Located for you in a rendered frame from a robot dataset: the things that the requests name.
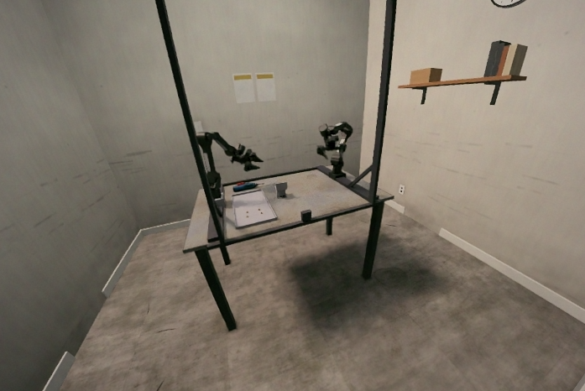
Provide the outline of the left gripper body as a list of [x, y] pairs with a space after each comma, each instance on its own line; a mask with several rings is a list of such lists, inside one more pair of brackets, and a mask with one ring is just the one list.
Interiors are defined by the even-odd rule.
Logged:
[[[248, 160], [246, 160], [246, 159], [243, 159], [243, 156], [244, 156], [244, 155], [241, 155], [239, 162], [240, 162], [241, 164], [245, 164], [245, 162], [247, 162], [247, 161], [249, 161], [249, 162], [251, 162], [251, 161], [252, 161], [252, 162], [253, 162], [253, 161], [254, 161], [254, 158], [255, 158], [255, 154], [256, 154], [256, 153], [255, 153], [255, 152], [253, 152], [253, 153], [251, 154], [251, 158], [249, 157], [249, 158], [248, 158]], [[250, 160], [251, 160], [251, 161], [250, 161]], [[250, 163], [246, 163], [246, 164], [244, 165], [244, 170], [245, 170], [245, 171], [247, 171], [247, 172], [248, 172], [248, 170], [249, 170], [249, 164], [250, 164]]]

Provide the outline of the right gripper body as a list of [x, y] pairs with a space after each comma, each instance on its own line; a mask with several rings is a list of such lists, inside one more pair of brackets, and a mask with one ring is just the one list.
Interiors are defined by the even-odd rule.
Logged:
[[[342, 146], [342, 145], [344, 145], [344, 150], [343, 150], [343, 152], [344, 152], [344, 151], [345, 151], [345, 148], [346, 148], [346, 144], [345, 144], [345, 143], [339, 143], [339, 145], [338, 145], [338, 146], [335, 146], [335, 145], [334, 145], [334, 143], [328, 143], [328, 144], [326, 145], [326, 139], [325, 139], [325, 147], [324, 147], [324, 149], [325, 149], [325, 150], [331, 150], [331, 149], [332, 149], [332, 150], [334, 150], [334, 149], [339, 149], [339, 147], [340, 147], [340, 146]], [[323, 144], [322, 144], [322, 145], [317, 145], [317, 146], [316, 146], [316, 153], [317, 153], [317, 154], [319, 154], [319, 148], [322, 148], [322, 147], [323, 147]]]

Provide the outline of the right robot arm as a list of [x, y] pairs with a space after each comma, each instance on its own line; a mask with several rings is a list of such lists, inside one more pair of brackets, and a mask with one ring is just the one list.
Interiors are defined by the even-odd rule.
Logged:
[[[326, 144], [328, 144], [328, 143], [334, 143], [334, 145], [336, 144], [335, 141], [338, 140], [338, 136], [337, 135], [332, 136], [332, 134], [337, 134], [338, 130], [341, 130], [341, 132], [342, 132], [342, 138], [341, 138], [340, 143], [347, 143], [347, 139], [351, 137], [351, 135], [353, 133], [353, 128], [351, 125], [349, 125], [347, 122], [340, 122], [336, 125], [338, 125], [338, 126], [327, 126], [326, 123], [323, 123], [318, 128], [320, 133], [321, 133], [321, 136], [323, 136], [323, 138], [324, 138], [324, 142], [326, 139]], [[335, 154], [332, 155], [331, 165], [333, 165], [333, 168], [332, 168], [333, 174], [335, 174], [335, 175], [342, 174], [342, 167], [344, 165], [344, 162], [342, 161], [342, 157], [340, 158], [340, 156], [338, 154], [338, 150], [336, 151]]]

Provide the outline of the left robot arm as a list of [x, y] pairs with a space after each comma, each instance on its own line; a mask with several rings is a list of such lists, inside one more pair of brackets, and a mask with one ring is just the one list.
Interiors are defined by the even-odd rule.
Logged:
[[[220, 173], [216, 172], [213, 157], [212, 157], [212, 150], [211, 150], [212, 139], [216, 138], [216, 139], [214, 139], [214, 141], [216, 143], [218, 143], [224, 149], [224, 152], [227, 156], [236, 156], [236, 157], [232, 157], [230, 159], [232, 164], [234, 161], [239, 162], [241, 154], [243, 154], [243, 152], [245, 150], [245, 146], [238, 143], [238, 146], [235, 148], [235, 147], [231, 146], [230, 144], [228, 144], [219, 135], [218, 132], [211, 132], [211, 133], [213, 133], [213, 134], [210, 134], [209, 132], [198, 133], [196, 136], [197, 136], [198, 144], [202, 149], [202, 153], [203, 153], [204, 160], [206, 163], [206, 170], [207, 170], [206, 175], [207, 175], [207, 178], [208, 178], [211, 190], [212, 190], [213, 198], [215, 200], [215, 199], [221, 198], [222, 194], [221, 194], [221, 191], [219, 189], [219, 188], [221, 188], [221, 176], [220, 176]], [[243, 156], [243, 159], [248, 160], [249, 157], [251, 158], [252, 152], [253, 152], [252, 149], [248, 149], [246, 154]], [[235, 155], [235, 154], [237, 154], [237, 155]]]

